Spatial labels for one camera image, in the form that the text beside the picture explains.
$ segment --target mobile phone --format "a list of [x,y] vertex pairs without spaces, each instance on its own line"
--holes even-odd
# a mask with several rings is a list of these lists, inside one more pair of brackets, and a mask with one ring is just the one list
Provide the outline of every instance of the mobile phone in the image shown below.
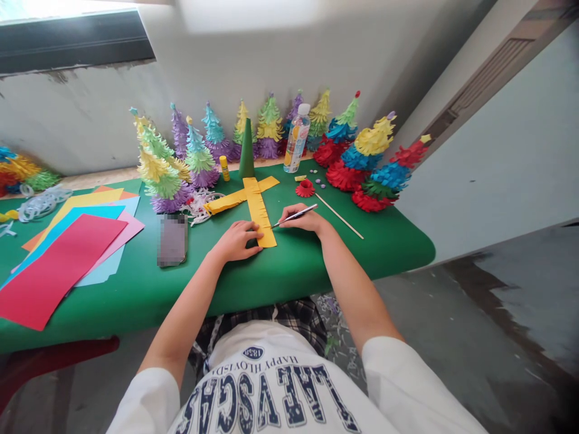
[[188,225],[184,214],[165,214],[160,222],[157,265],[161,268],[179,265],[187,257]]

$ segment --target white paper curls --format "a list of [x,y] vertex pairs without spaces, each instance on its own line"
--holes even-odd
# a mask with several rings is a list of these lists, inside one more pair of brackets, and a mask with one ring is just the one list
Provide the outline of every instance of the white paper curls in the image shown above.
[[[26,197],[34,195],[32,188],[24,184],[20,186],[20,191]],[[36,197],[31,197],[18,208],[18,220],[26,223],[36,218],[47,216],[54,211],[57,204],[64,202],[71,196],[72,190],[63,189],[60,184],[47,188],[43,193]]]
[[203,205],[221,197],[225,197],[225,194],[209,191],[205,187],[195,190],[191,195],[191,199],[187,201],[188,203],[181,207],[181,211],[189,211],[191,213],[190,216],[187,216],[188,219],[192,219],[191,227],[209,220],[211,214]]
[[16,232],[10,230],[12,228],[12,223],[14,223],[14,220],[11,220],[10,223],[5,225],[0,225],[0,238],[4,235],[16,236]]

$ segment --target plastic water bottle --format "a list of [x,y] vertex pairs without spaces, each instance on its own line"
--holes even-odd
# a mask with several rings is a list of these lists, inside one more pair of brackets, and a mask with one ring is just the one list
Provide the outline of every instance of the plastic water bottle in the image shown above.
[[287,173],[296,173],[300,167],[303,147],[308,138],[309,126],[309,104],[300,104],[297,108],[297,116],[291,121],[291,129],[288,137],[288,150],[283,161],[283,170]]

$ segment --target yellow paper sheet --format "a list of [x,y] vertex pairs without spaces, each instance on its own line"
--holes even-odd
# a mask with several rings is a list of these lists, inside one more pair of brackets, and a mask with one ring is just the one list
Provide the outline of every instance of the yellow paper sheet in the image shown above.
[[[259,190],[261,192],[264,192],[278,184],[279,181],[274,177],[267,177],[266,179],[258,182]],[[209,202],[208,204],[205,204],[204,207],[207,211],[209,211],[209,214],[213,215],[217,214],[218,212],[225,211],[226,209],[233,208],[246,200],[247,197],[245,196],[245,190],[239,190],[223,198]]]
[[32,253],[36,248],[44,241],[46,235],[52,230],[52,228],[61,221],[67,214],[74,207],[83,207],[83,206],[95,206],[104,204],[107,202],[114,202],[120,199],[124,189],[117,189],[117,190],[109,190],[99,193],[89,193],[80,196],[72,196],[68,198],[68,200],[62,205],[62,208],[56,213],[50,225],[46,228],[43,232],[42,236],[38,240],[38,243],[34,246],[34,248],[30,251]]
[[259,225],[258,232],[264,234],[258,239],[258,245],[263,248],[275,247],[277,245],[276,237],[271,229],[270,219],[267,216],[257,179],[243,178],[243,186],[247,196],[247,205],[249,205],[249,214],[252,216],[252,220]]

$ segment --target colored paper sheet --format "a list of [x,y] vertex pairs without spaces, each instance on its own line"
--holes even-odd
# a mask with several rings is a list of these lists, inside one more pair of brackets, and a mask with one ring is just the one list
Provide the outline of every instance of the colored paper sheet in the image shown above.
[[143,185],[143,180],[141,178],[137,178],[137,179],[129,180],[129,181],[120,181],[117,183],[106,184],[104,187],[111,188],[111,189],[122,188],[126,192],[138,195],[139,192],[141,191],[142,185]]
[[[116,202],[111,202],[108,204],[103,204],[104,206],[124,206],[125,211],[134,216],[137,212],[137,206],[139,205],[140,196],[134,198],[119,200]],[[107,281],[107,279],[117,272],[119,265],[121,264],[122,252],[125,250],[125,246],[122,245],[120,249],[114,252],[108,259],[104,260],[99,267],[94,269],[89,275],[84,276],[80,282],[75,286],[87,286],[94,285],[95,283],[102,283]]]
[[83,214],[38,260],[0,291],[0,316],[42,331],[68,290],[127,222]]
[[[107,187],[107,186],[100,186],[100,187],[97,187],[97,188],[93,191],[93,193],[100,193],[100,192],[111,191],[111,190],[114,190],[114,189],[112,189],[111,187]],[[123,200],[123,199],[129,199],[129,198],[133,198],[133,197],[138,197],[138,196],[139,196],[139,195],[136,195],[136,194],[134,194],[134,193],[127,192],[127,191],[123,191],[123,193],[121,194],[121,197],[120,197],[119,199],[120,199],[120,200]]]
[[[106,187],[106,186],[101,186],[99,188],[105,188],[105,190],[103,190],[103,191],[112,190],[111,188]],[[113,204],[113,205],[125,206],[126,207],[125,211],[127,211],[129,214],[134,216],[134,213],[137,211],[137,205],[139,204],[139,199],[140,199],[139,195],[135,195],[135,194],[128,193],[128,192],[123,192],[121,194],[121,200],[120,201],[112,202],[112,203],[108,203],[108,204],[103,204],[103,205],[105,206],[105,205]],[[36,246],[36,244],[38,243],[38,241],[43,233],[44,233],[44,231],[41,231],[40,233],[36,234],[35,237],[33,237],[32,239],[26,241],[26,243],[22,246],[22,248],[24,250],[27,250],[27,251],[32,251],[34,249],[34,246]]]
[[123,212],[125,207],[123,206],[99,206],[99,207],[82,207],[73,208],[70,212],[51,230],[50,234],[46,236],[46,239],[40,243],[38,248],[28,255],[28,257],[18,266],[15,270],[12,270],[12,275],[4,282],[0,287],[0,292],[2,288],[6,286],[8,282],[14,279],[23,270],[29,267],[34,261],[42,256],[44,252],[50,247],[50,245],[56,241],[56,239],[61,236],[70,225],[72,225],[79,216],[82,214],[88,214],[109,219],[118,219],[121,212]]
[[117,190],[104,191],[104,192],[100,192],[100,193],[89,193],[89,194],[85,194],[85,195],[69,197],[66,200],[66,202],[64,202],[62,204],[62,207],[56,213],[56,215],[54,216],[54,218],[52,219],[52,221],[50,222],[50,224],[48,225],[48,227],[44,231],[44,234],[41,235],[40,240],[38,241],[38,243],[36,244],[34,249],[32,249],[31,252],[33,252],[34,250],[36,250],[38,248],[38,246],[45,240],[47,235],[50,234],[50,232],[52,231],[52,228],[54,228],[68,214],[68,212],[71,209],[73,209],[75,207],[88,207],[88,206],[100,205],[100,204],[106,203],[106,202],[116,201],[116,200],[120,199],[122,192],[123,192],[123,189],[117,189]]
[[143,223],[138,221],[127,211],[123,211],[118,219],[127,222],[127,226],[125,226],[125,229],[122,230],[119,236],[115,238],[110,246],[104,251],[96,264],[94,264],[80,282],[75,285],[76,287],[101,283],[106,281],[111,274],[116,273],[121,262],[122,251],[125,244],[145,227]]
[[[263,179],[260,182],[258,182],[259,190],[261,192],[264,192],[267,189],[270,189],[273,186],[276,186],[278,184],[279,184],[279,181],[277,179],[275,179],[274,177],[267,177],[266,179]],[[213,215],[213,214],[217,214],[218,212],[225,211],[226,209],[233,208],[245,200],[247,200],[247,197],[245,195],[245,190],[239,190],[239,191],[236,191],[235,193],[231,193],[230,195],[227,195],[225,197],[222,197],[222,198],[219,198],[219,199],[214,200],[212,202],[209,202],[208,204],[205,204],[204,206],[205,206],[205,209],[210,214]]]
[[38,244],[38,241],[40,241],[40,237],[42,237],[43,234],[44,231],[38,232],[38,234],[34,235],[30,240],[26,241],[22,246],[22,248],[26,251],[32,251],[34,246],[36,246],[36,244]]
[[252,220],[259,225],[258,232],[263,232],[264,236],[258,239],[258,245],[263,248],[275,247],[277,245],[276,237],[271,229],[270,219],[267,216],[264,199],[261,197],[258,181],[255,178],[243,178],[247,204],[249,205],[249,214]]

